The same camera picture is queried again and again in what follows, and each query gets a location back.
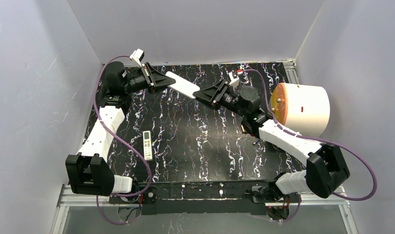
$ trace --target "cylindrical container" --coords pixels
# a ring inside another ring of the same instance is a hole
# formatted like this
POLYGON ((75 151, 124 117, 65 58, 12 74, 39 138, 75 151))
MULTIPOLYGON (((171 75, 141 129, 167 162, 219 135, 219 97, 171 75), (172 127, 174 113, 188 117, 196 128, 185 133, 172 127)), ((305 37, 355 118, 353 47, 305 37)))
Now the cylindrical container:
POLYGON ((327 92, 319 86, 280 83, 272 93, 271 107, 281 124, 310 137, 320 136, 330 118, 327 92))

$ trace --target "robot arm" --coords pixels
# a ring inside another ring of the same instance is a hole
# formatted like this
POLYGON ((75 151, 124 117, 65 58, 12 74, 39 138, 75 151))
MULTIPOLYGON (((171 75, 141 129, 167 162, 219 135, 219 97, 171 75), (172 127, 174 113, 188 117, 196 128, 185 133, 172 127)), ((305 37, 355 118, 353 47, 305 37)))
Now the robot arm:
MULTIPOLYGON (((196 99, 210 109, 225 107, 242 116, 241 128, 245 134, 270 142, 287 151, 306 165, 306 170, 281 173, 267 186, 255 189, 254 196, 279 200, 294 192, 313 192, 327 198, 350 175, 338 147, 291 136, 277 127, 269 113, 260 108, 262 98, 254 87, 243 87, 237 95, 237 72, 229 73, 230 81, 222 79, 212 87, 199 86, 167 72, 157 72, 149 63, 141 63, 144 53, 136 50, 131 55, 140 67, 130 72, 121 62, 112 62, 105 70, 108 92, 100 106, 104 123, 115 133, 122 123, 131 103, 133 92, 148 89, 150 93, 172 88, 196 99)), ((136 191, 135 182, 125 176, 114 175, 107 165, 107 153, 113 136, 97 120, 90 136, 76 155, 69 155, 66 167, 74 193, 110 195, 136 191)))
MULTIPOLYGON (((313 192, 319 197, 327 198, 350 176, 340 148, 285 133, 275 124, 272 116, 260 108, 262 99, 257 89, 242 87, 239 95, 236 95, 233 88, 238 83, 237 72, 229 73, 230 82, 222 79, 206 89, 200 89, 172 72, 167 72, 166 76, 181 83, 171 85, 172 89, 198 100, 210 109, 217 110, 224 106, 242 116, 243 133, 276 145, 306 166, 307 169, 301 172, 279 174, 263 190, 266 193, 259 192, 258 195, 278 200, 283 195, 295 192, 313 192)), ((285 126, 283 128, 295 133, 285 126)))

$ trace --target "white wall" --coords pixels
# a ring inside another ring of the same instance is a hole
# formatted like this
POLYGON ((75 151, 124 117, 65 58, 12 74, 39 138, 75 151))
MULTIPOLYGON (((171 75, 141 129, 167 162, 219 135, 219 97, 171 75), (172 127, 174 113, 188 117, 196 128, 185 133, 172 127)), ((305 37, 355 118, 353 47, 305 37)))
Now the white wall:
POLYGON ((103 63, 141 48, 152 64, 197 64, 294 58, 324 0, 68 2, 103 63))
POLYGON ((0 233, 49 233, 101 63, 66 0, 0 0, 0 233))
MULTIPOLYGON (((378 191, 352 202, 360 233, 395 234, 395 0, 328 0, 297 59, 303 84, 323 86, 331 116, 325 138, 363 155, 378 191)), ((366 195, 365 167, 345 154, 350 196, 366 195)))

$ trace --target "marble-patterned table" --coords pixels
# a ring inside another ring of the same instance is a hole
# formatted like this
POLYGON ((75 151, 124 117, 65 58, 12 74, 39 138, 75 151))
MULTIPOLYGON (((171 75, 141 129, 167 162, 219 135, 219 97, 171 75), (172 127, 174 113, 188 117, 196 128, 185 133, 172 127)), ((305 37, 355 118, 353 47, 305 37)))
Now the marble-patterned table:
MULTIPOLYGON (((212 86, 228 71, 253 68, 269 84, 269 96, 280 82, 288 82, 280 62, 158 66, 159 72, 173 73, 201 88, 212 86)), ((241 76, 237 92, 252 85, 261 93, 256 73, 241 76)), ((86 138, 97 117, 92 111, 86 138)), ((149 162, 154 182, 221 181, 271 179, 279 172, 304 168, 296 159, 267 142, 253 146, 255 138, 241 133, 241 117, 221 108, 206 108, 178 92, 166 89, 158 94, 141 91, 133 101, 117 134, 143 152, 142 131, 151 131, 154 160, 149 162)), ((117 175, 135 176, 140 182, 148 175, 135 154, 115 139, 108 164, 117 175)))

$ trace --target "orange lid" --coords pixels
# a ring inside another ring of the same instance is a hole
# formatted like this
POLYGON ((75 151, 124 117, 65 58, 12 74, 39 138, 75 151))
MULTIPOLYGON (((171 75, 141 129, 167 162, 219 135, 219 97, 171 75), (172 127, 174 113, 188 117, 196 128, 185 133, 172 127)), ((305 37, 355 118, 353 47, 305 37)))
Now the orange lid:
POLYGON ((285 125, 288 114, 287 89, 285 88, 285 83, 277 85, 272 92, 271 106, 274 109, 278 122, 285 125))

